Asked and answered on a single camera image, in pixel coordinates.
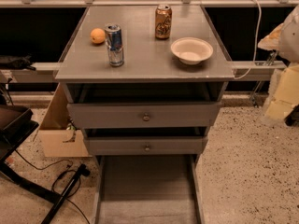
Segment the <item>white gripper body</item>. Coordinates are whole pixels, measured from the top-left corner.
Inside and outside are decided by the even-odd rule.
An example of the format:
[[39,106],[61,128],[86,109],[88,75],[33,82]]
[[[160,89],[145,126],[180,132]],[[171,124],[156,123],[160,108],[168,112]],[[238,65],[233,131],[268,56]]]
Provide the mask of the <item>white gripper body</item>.
[[284,120],[299,105],[299,63],[274,71],[267,104],[265,115],[273,120]]

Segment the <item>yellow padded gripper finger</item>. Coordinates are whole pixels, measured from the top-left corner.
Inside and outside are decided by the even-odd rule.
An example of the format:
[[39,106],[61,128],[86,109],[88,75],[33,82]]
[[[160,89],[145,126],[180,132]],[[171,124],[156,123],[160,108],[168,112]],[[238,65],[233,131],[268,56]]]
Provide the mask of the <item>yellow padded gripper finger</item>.
[[259,49],[279,50],[279,40],[283,24],[278,25],[269,35],[262,38],[258,43]]

